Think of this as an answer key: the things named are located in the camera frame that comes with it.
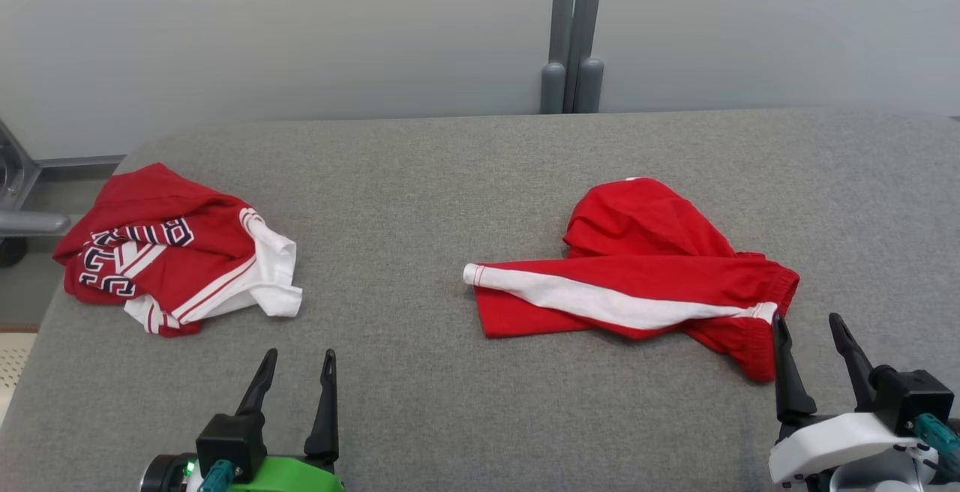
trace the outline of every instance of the gray fabric surface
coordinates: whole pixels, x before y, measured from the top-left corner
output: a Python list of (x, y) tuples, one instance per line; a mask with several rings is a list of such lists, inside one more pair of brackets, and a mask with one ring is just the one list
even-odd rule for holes
[(0, 488), (137, 486), (236, 407), (263, 352), (275, 454), (299, 452), (338, 355), (340, 477), (386, 490), (757, 490), (774, 393), (682, 334), (483, 338), (468, 262), (561, 257), (591, 185), (646, 175), (740, 250), (798, 271), (799, 372), (854, 405), (827, 314), (874, 364), (960, 389), (960, 125), (867, 109), (267, 123), (175, 136), (163, 161), (298, 243), (299, 317), (244, 310), (162, 339), (58, 291), (0, 430)]

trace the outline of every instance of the clothing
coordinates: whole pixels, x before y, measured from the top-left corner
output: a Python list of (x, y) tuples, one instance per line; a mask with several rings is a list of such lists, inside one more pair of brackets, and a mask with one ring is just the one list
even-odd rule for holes
[(467, 264), (488, 338), (671, 329), (774, 380), (771, 321), (800, 277), (762, 253), (735, 252), (691, 202), (652, 178), (608, 182), (576, 205), (567, 259)]
[(239, 198), (163, 164), (109, 179), (54, 252), (63, 288), (85, 303), (123, 304), (147, 332), (200, 330), (202, 318), (260, 305), (294, 317), (297, 245)]

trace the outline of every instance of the white fabric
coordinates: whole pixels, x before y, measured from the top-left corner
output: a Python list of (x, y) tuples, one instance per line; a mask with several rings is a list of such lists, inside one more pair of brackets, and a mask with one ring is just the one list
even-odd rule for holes
[(268, 317), (295, 317), (303, 293), (291, 286), (297, 243), (268, 228), (253, 209), (243, 209), (240, 218), (255, 245), (247, 262), (214, 280), (177, 310), (161, 310), (157, 300), (147, 294), (127, 301), (124, 311), (145, 331), (154, 333), (161, 326), (178, 328), (251, 305), (260, 305)]
[(463, 282), (505, 291), (537, 307), (553, 308), (577, 317), (631, 329), (662, 329), (689, 319), (716, 317), (757, 317), (771, 323), (777, 311), (776, 303), (759, 303), (754, 307), (741, 308), (634, 297), (554, 274), (500, 269), (474, 263), (463, 268)]
[(144, 244), (138, 241), (127, 241), (120, 245), (118, 253), (114, 253), (113, 262), (116, 274), (129, 279), (137, 276), (146, 266), (150, 266), (166, 250), (165, 244)]

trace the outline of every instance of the white wall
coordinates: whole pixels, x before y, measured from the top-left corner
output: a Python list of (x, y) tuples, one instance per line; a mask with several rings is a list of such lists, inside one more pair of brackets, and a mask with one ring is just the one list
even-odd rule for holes
[(537, 113), (551, 0), (0, 0), (34, 158), (268, 119)]
[(960, 0), (600, 0), (601, 112), (882, 103), (960, 116)]

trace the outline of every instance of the red pants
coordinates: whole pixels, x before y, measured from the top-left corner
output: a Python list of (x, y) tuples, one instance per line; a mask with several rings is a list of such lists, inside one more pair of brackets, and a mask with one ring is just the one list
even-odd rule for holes
[(573, 209), (567, 259), (469, 264), (488, 338), (609, 329), (638, 341), (680, 328), (774, 380), (773, 314), (800, 277), (738, 253), (696, 208), (652, 178), (594, 187)]

